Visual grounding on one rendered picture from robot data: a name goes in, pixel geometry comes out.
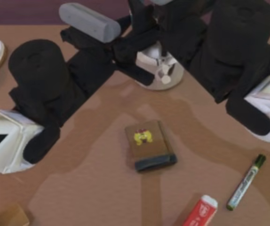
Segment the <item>marker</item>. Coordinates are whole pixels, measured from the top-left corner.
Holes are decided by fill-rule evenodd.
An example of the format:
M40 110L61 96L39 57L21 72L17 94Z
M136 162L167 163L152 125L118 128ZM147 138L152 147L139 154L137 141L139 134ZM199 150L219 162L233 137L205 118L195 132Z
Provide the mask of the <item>marker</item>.
M242 180L241 184L238 186L237 190L235 191L234 195L231 197L227 204L227 209L233 211L243 198L244 194L248 190L249 186L251 185L253 179L255 178L256 174L258 173L259 169L262 167L264 162L266 161L266 156L260 154L253 166L248 171L245 178Z

